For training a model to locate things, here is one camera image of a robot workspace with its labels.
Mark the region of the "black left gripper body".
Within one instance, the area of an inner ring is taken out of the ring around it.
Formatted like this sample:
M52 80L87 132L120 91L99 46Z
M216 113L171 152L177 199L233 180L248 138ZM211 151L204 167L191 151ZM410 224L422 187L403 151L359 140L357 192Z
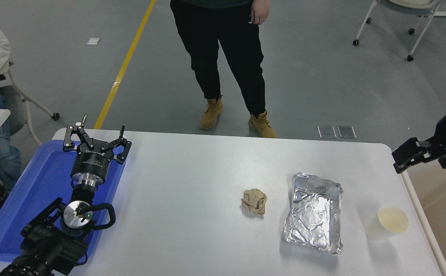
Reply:
M80 174L93 174L99 180L105 180L108 174L110 160L114 157L112 150L102 152L106 148L107 141L93 139L93 149L89 149L87 143L77 146L77 156L71 170L71 178L78 180Z

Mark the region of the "standing person's hand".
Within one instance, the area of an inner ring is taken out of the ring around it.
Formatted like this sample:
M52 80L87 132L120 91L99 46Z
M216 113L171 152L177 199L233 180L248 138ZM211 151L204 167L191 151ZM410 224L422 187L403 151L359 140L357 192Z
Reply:
M270 14L270 0L253 0L251 6L251 20L254 25L265 23Z

